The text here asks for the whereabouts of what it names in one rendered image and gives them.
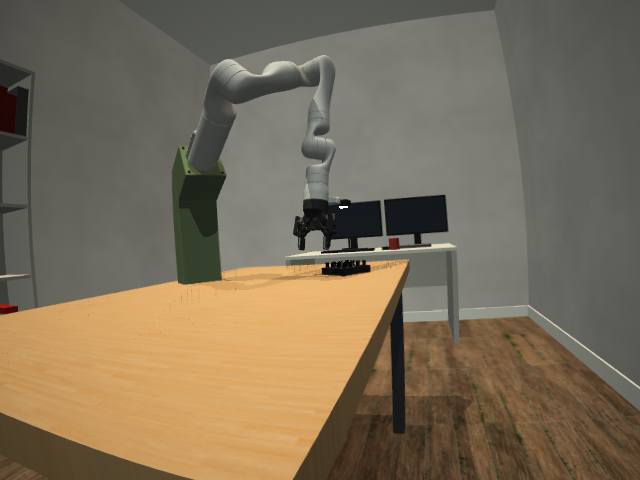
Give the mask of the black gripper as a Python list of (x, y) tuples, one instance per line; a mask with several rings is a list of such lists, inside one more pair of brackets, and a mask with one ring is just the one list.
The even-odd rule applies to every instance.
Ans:
[[(310, 231), (315, 230), (322, 231), (324, 234), (323, 249), (329, 250), (331, 236), (337, 234), (337, 223), (335, 214), (328, 213), (327, 215), (328, 201), (323, 199), (305, 199), (303, 201), (303, 211), (303, 217), (295, 217), (293, 230), (293, 235), (298, 237), (299, 250), (305, 250), (305, 236)], [(327, 220), (329, 228), (326, 225)]]

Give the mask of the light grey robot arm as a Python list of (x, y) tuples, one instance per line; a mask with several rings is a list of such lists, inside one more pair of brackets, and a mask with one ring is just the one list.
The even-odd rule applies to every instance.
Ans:
[(340, 198), (329, 197), (328, 190), (329, 170), (336, 146), (330, 139), (315, 137), (329, 132), (335, 66), (328, 56), (321, 55), (298, 67), (300, 72), (293, 62), (273, 62), (265, 67), (262, 76), (251, 74), (234, 60), (220, 62), (210, 77), (204, 109), (187, 149), (189, 163), (203, 171), (216, 167), (236, 118), (233, 104), (298, 87), (319, 85), (309, 107), (308, 128), (301, 150), (304, 157), (322, 160), (323, 164), (307, 167), (304, 200), (323, 199), (328, 201), (328, 206), (340, 204)]

